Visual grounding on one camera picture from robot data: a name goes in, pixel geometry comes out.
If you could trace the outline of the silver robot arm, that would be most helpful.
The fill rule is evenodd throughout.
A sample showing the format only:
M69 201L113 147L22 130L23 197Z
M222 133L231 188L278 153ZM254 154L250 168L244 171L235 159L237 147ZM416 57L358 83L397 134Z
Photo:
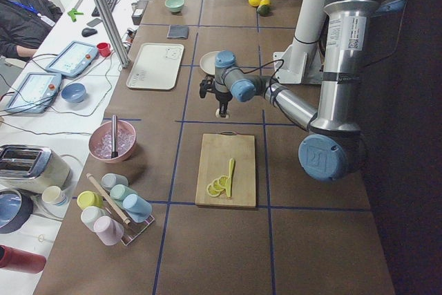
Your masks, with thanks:
M303 0L292 43L273 55L272 76L244 72L223 50L214 74L200 83L200 97L213 93L221 117L233 99L265 98L308 133L298 148L304 171L321 181L343 178L363 159L354 107L370 21L402 10L406 1Z

